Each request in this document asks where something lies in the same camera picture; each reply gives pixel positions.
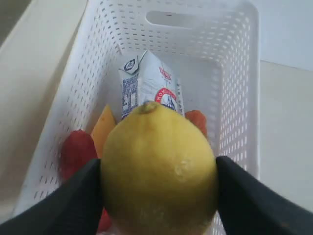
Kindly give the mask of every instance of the white table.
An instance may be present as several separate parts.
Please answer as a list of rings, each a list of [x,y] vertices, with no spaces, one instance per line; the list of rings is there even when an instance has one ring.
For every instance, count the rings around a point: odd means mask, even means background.
[[[86,1],[33,1],[0,49],[0,222],[16,202]],[[261,63],[261,181],[313,211],[312,77]]]

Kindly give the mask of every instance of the lemon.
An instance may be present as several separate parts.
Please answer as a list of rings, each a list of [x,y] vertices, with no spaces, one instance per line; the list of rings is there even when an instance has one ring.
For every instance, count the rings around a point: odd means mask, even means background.
[[[200,235],[217,209],[212,149],[191,122],[155,102],[109,134],[101,159],[104,203],[123,235]]]

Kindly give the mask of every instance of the red logo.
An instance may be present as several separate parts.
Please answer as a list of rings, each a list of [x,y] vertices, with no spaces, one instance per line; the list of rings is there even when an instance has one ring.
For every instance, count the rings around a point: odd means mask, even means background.
[[[171,76],[170,76],[170,74],[169,74],[167,71],[165,71],[165,70],[162,69],[161,67],[158,67],[158,68],[160,69],[161,74],[162,74],[166,79],[171,80]]]
[[[165,95],[165,94],[168,94],[169,96],[171,96],[174,100],[176,100],[176,95],[171,92],[169,89],[167,88],[162,88],[161,90],[159,90],[156,94],[156,97],[155,97],[155,101],[158,102],[158,103],[161,103],[162,101],[162,97]]]

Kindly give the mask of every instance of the table surface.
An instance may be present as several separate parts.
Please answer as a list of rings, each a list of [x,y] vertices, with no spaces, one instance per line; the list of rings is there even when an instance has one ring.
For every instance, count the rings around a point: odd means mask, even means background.
[[[86,1],[33,1],[0,47],[0,222],[19,195]],[[312,76],[261,62],[261,181],[311,211]]]

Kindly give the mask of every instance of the white plastic basket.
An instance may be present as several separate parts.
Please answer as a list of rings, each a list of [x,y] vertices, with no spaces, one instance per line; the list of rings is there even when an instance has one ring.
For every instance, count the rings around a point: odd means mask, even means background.
[[[214,153],[258,177],[256,8],[216,0],[90,0],[14,215],[60,185],[59,149],[72,130],[90,131],[106,103],[120,120],[117,68],[146,49],[181,79],[185,110],[207,116]],[[218,215],[209,232],[224,234]]]

